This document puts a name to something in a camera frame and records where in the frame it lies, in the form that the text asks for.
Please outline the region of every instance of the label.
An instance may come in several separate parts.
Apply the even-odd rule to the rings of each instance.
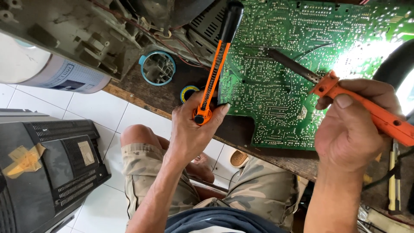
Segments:
[[[88,166],[95,162],[94,155],[92,154],[91,147],[89,146],[88,141],[83,141],[78,143],[80,152],[85,162],[85,166]]]
[[[105,75],[65,59],[60,69],[47,81],[35,87],[83,92],[97,86]]]

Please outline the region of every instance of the orange soldering iron handle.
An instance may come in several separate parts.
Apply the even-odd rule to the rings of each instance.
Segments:
[[[311,93],[319,97],[329,96],[334,99],[339,94],[347,94],[362,103],[371,113],[372,121],[375,126],[386,133],[388,136],[397,139],[405,146],[414,146],[414,126],[399,117],[374,104],[364,97],[348,91],[338,84],[339,78],[334,72],[326,74],[321,81],[314,87]]]

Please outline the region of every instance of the fingernail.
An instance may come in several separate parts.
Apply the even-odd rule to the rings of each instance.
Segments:
[[[340,94],[335,97],[336,103],[339,105],[340,108],[344,109],[351,105],[354,101],[352,98],[347,94]]]
[[[226,115],[227,114],[227,112],[229,111],[229,109],[230,109],[230,104],[229,103],[227,103],[222,109],[221,109],[221,113],[222,114],[224,114],[224,115]]]

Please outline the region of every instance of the leg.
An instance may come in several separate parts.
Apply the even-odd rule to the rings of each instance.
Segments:
[[[143,125],[132,125],[121,134],[125,194],[129,201],[131,219],[157,176],[168,140],[155,135]],[[169,215],[192,208],[200,202],[199,196],[184,170],[170,206]]]
[[[223,201],[232,208],[257,214],[290,232],[297,196],[295,175],[249,156],[239,181]]]

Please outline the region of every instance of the ventilation grille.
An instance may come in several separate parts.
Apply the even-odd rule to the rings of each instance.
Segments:
[[[98,137],[95,126],[88,120],[33,121],[29,124],[33,126],[41,142],[80,135],[88,135],[92,139]]]
[[[58,188],[59,200],[58,209],[65,209],[75,201],[84,196],[84,193],[97,186],[96,171],[89,171],[87,174]]]
[[[92,156],[94,158],[94,162],[87,166],[85,165],[84,157],[82,156],[82,152],[78,145],[79,142],[83,141],[88,142],[92,152]],[[79,177],[84,173],[90,171],[91,169],[98,167],[98,157],[95,153],[95,149],[93,148],[92,142],[90,141],[88,136],[83,135],[78,137],[65,138],[61,139],[61,142],[66,149],[67,157],[69,158],[70,166],[72,167],[74,177]]]
[[[0,193],[0,233],[16,233],[16,223],[7,187]]]
[[[221,22],[223,22],[226,0],[216,0],[189,24],[212,45],[219,43]]]

